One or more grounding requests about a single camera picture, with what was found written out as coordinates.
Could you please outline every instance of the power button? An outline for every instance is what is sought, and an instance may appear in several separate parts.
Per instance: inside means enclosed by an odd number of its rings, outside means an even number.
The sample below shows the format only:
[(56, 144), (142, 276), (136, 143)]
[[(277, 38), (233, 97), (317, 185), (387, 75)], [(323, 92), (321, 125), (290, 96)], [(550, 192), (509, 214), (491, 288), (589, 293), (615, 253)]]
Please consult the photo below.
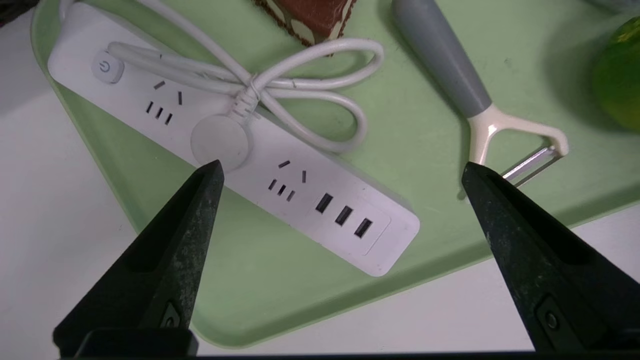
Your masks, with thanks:
[(122, 76), (124, 63), (109, 55), (106, 51), (100, 51), (93, 58), (91, 71), (101, 82), (115, 84)]

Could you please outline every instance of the peeler blade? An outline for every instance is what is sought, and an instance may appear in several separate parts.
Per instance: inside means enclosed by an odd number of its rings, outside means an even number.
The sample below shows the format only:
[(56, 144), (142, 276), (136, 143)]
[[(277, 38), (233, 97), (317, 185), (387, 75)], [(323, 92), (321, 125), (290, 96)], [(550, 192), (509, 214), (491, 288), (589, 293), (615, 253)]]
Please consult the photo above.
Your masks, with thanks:
[(551, 164), (560, 160), (560, 158), (562, 158), (562, 156), (555, 147), (542, 147), (507, 170), (502, 177), (518, 188), (540, 174), (543, 170), (551, 166)]

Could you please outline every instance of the screw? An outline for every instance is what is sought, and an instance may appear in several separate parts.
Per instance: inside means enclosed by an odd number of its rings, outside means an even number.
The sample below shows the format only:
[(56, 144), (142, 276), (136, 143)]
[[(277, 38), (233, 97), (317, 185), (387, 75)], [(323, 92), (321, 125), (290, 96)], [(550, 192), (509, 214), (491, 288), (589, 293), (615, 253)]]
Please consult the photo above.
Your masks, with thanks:
[(551, 311), (548, 311), (545, 314), (545, 320), (547, 321), (547, 326), (549, 326), (549, 329), (556, 330), (558, 328), (558, 318)]

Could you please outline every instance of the power strip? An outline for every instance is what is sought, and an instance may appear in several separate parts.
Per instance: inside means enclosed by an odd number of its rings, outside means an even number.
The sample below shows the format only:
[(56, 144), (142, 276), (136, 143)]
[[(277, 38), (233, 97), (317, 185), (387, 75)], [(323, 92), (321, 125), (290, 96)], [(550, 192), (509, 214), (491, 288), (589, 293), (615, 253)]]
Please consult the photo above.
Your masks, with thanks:
[[(236, 148), (225, 137), (233, 129), (216, 127), (212, 115), (225, 114), (233, 99), (124, 64), (106, 52), (115, 41), (165, 50), (112, 14), (72, 5), (49, 58), (51, 76), (196, 167), (194, 138), (228, 144), (212, 151), (232, 159), (229, 152)], [(210, 126), (223, 135), (208, 131)], [(389, 271), (419, 230), (415, 214), (258, 113), (244, 130), (248, 155), (225, 171), (227, 187), (365, 273)]]

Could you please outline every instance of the white table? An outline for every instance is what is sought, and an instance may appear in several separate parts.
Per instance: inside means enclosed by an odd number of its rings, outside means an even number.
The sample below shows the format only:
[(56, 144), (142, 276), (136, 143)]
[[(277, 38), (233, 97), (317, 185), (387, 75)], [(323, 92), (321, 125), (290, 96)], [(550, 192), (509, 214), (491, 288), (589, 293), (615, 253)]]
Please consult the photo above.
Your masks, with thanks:
[[(7, 359), (56, 357), (53, 328), (136, 236), (36, 64), (30, 21), (28, 13), (0, 29), (0, 348)], [(638, 280), (638, 218), (634, 206), (575, 231)], [(199, 354), (531, 348), (488, 260), (251, 348), (200, 341)]]

